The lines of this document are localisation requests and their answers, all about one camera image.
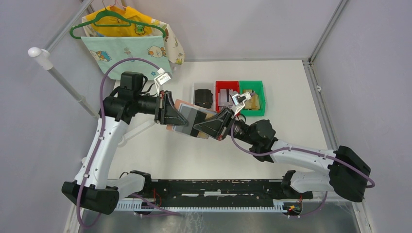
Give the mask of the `gold credit card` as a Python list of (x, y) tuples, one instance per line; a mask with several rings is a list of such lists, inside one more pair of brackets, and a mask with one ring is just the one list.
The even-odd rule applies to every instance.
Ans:
[(193, 125), (194, 129), (216, 139), (218, 135), (219, 122), (216, 122), (217, 112), (207, 112), (205, 116), (199, 116)]

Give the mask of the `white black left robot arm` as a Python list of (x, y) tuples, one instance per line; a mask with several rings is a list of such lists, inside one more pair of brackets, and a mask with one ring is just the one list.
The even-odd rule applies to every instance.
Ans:
[(120, 84), (103, 99), (98, 127), (85, 163), (71, 182), (64, 182), (62, 193), (75, 205), (109, 215), (119, 200), (138, 194), (151, 195), (153, 185), (148, 173), (133, 171), (112, 180), (108, 173), (119, 143), (136, 114), (154, 115), (155, 123), (187, 126), (188, 121), (174, 106), (171, 91), (157, 96), (143, 92), (146, 78), (141, 73), (124, 72)]

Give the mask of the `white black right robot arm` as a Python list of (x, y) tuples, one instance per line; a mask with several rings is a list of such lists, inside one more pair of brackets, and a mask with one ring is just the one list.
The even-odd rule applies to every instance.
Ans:
[(230, 136), (238, 149), (262, 162), (307, 169), (306, 172), (290, 170), (284, 175), (280, 190), (287, 198), (305, 192), (334, 192), (346, 200), (362, 202), (366, 189), (376, 186), (370, 178), (370, 167), (351, 148), (312, 149), (282, 141), (276, 138), (267, 119), (248, 125), (225, 109), (208, 119), (195, 121), (193, 127), (216, 140)]

